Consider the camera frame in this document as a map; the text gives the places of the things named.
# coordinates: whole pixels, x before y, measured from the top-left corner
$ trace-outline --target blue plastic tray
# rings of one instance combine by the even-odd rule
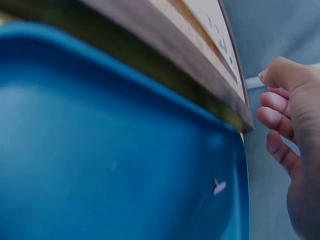
[[[52,27],[4,25],[0,53],[2,240],[250,238],[230,126]]]

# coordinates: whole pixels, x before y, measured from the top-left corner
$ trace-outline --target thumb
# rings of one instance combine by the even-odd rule
[[[259,79],[268,87],[283,88],[290,93],[310,79],[311,69],[284,57],[271,61],[268,68],[259,73]]]

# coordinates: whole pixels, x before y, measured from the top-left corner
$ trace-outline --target human hand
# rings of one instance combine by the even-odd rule
[[[259,78],[270,92],[261,95],[258,119],[271,131],[266,149],[288,172],[287,208],[303,239],[320,239],[320,70],[278,57]],[[295,143],[295,154],[280,136]]]

